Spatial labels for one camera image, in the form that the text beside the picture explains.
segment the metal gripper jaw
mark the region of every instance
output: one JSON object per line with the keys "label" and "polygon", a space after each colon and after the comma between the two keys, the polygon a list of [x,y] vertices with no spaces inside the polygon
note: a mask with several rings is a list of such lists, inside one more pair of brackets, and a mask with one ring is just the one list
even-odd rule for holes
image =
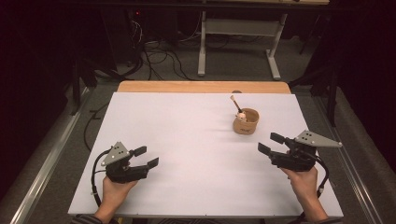
{"label": "metal gripper jaw", "polygon": [[101,165],[107,166],[113,162],[120,161],[127,157],[129,157],[129,159],[131,159],[132,156],[137,157],[137,156],[147,152],[147,150],[148,150],[147,147],[139,147],[135,150],[128,151],[128,149],[126,149],[126,147],[124,146],[124,144],[122,142],[117,142],[116,145],[114,145],[114,147],[111,147],[111,150],[108,152],[107,156],[102,161]]}
{"label": "metal gripper jaw", "polygon": [[294,141],[311,147],[341,147],[343,145],[341,142],[333,141],[310,131],[303,131],[294,138]]}

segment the white metal frame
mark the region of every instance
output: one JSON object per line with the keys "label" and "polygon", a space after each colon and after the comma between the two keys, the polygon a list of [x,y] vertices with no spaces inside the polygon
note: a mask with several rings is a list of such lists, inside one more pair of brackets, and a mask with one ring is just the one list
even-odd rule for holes
{"label": "white metal frame", "polygon": [[285,26],[287,14],[282,14],[279,21],[240,21],[240,20],[219,20],[207,19],[206,12],[202,12],[201,47],[198,59],[198,76],[205,76],[206,65],[206,34],[222,35],[263,35],[273,36],[271,49],[266,50],[267,61],[271,68],[274,80],[280,80],[280,74],[276,66],[275,52]]}

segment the table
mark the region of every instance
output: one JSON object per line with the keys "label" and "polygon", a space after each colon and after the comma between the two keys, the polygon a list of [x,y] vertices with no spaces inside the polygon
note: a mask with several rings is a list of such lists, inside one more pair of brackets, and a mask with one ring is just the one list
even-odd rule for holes
{"label": "table", "polygon": [[[231,93],[235,90],[243,93]],[[232,131],[236,108],[231,94],[242,107],[261,113],[254,134]],[[289,180],[258,152],[257,143],[285,152],[269,140],[270,132],[296,136],[304,129],[297,100],[282,82],[124,81],[110,102],[69,214],[96,210],[90,183],[93,160],[121,141],[128,149],[148,147],[132,165],[156,157],[160,163],[130,192],[119,216],[298,216],[302,210]],[[323,170],[318,170],[322,178]],[[97,187],[101,195],[102,186]],[[329,216],[342,216],[330,185],[320,199]]]}

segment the human hand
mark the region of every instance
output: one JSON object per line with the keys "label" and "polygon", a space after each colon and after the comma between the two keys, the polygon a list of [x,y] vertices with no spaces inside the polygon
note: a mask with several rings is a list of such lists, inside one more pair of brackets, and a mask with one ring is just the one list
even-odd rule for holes
{"label": "human hand", "polygon": [[307,220],[321,221],[328,218],[317,195],[318,170],[315,167],[307,172],[280,169],[289,177],[291,187],[304,209]]}
{"label": "human hand", "polygon": [[137,184],[132,181],[125,184],[114,183],[107,176],[103,179],[103,200],[94,214],[103,223],[108,223],[113,218],[117,209],[125,201],[131,188]]}

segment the person's arm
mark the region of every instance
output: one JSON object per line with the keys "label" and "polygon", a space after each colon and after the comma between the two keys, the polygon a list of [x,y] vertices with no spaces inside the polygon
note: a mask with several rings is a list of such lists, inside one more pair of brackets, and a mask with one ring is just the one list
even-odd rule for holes
{"label": "person's arm", "polygon": [[309,222],[319,222],[329,217],[317,196],[318,170],[315,167],[308,172],[294,172],[280,168],[290,179],[291,186],[302,206]]}
{"label": "person's arm", "polygon": [[122,205],[128,192],[136,185],[137,181],[119,184],[113,183],[106,176],[103,179],[103,199],[98,210],[93,216],[77,216],[71,223],[109,223]]}

